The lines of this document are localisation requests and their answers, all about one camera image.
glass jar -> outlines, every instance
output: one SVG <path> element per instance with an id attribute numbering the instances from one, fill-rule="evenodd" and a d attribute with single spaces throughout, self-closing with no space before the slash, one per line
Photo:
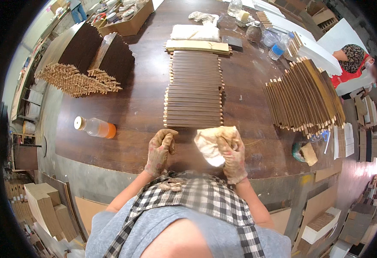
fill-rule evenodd
<path id="1" fill-rule="evenodd" d="M 246 31 L 246 38 L 251 42 L 259 42 L 262 37 L 262 30 L 260 29 L 260 22 L 254 21 L 251 23 L 249 28 Z"/>
<path id="2" fill-rule="evenodd" d="M 111 123 L 98 118 L 85 119 L 77 116 L 74 120 L 74 128 L 78 131 L 86 131 L 91 136 L 111 139 L 115 136 L 117 129 Z"/>
<path id="3" fill-rule="evenodd" d="M 242 7 L 243 3 L 241 0 L 231 0 L 230 4 L 228 5 L 227 14 L 236 17 Z"/>

water bottle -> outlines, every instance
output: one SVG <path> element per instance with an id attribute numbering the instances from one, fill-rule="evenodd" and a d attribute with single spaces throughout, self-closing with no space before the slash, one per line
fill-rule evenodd
<path id="1" fill-rule="evenodd" d="M 227 14 L 236 17 L 242 7 L 243 3 L 241 0 L 231 0 L 230 4 L 228 5 Z"/>
<path id="2" fill-rule="evenodd" d="M 98 118 L 85 119 L 77 116 L 74 120 L 74 128 L 78 131 L 86 131 L 91 136 L 111 139 L 115 136 L 117 129 L 111 123 Z"/>
<path id="3" fill-rule="evenodd" d="M 286 49 L 290 46 L 293 38 L 294 34 L 292 32 L 282 35 L 276 44 L 274 44 L 274 46 L 270 49 L 268 56 L 273 60 L 279 59 L 284 51 L 286 51 Z"/>

bottle cap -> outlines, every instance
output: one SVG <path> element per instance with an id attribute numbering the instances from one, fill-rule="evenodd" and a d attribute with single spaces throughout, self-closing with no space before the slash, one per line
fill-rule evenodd
<path id="1" fill-rule="evenodd" d="M 82 116 L 77 116 L 74 120 L 74 128 L 81 131 L 85 127 L 85 119 Z"/>

jeans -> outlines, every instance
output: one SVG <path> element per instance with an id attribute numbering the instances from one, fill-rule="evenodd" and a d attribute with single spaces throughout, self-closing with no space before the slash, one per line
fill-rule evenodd
<path id="1" fill-rule="evenodd" d="M 87 15 L 84 12 L 83 5 L 79 4 L 74 9 L 71 10 L 72 18 L 74 19 L 75 23 L 80 23 L 87 19 Z"/>

orange liquid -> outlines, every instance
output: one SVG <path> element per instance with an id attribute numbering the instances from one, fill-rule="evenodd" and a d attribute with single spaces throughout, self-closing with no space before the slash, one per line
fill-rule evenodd
<path id="1" fill-rule="evenodd" d="M 111 124 L 111 123 L 107 123 L 107 124 L 109 124 L 109 131 L 107 133 L 106 138 L 111 139 L 115 136 L 117 129 L 115 128 L 115 126 L 113 124 Z"/>

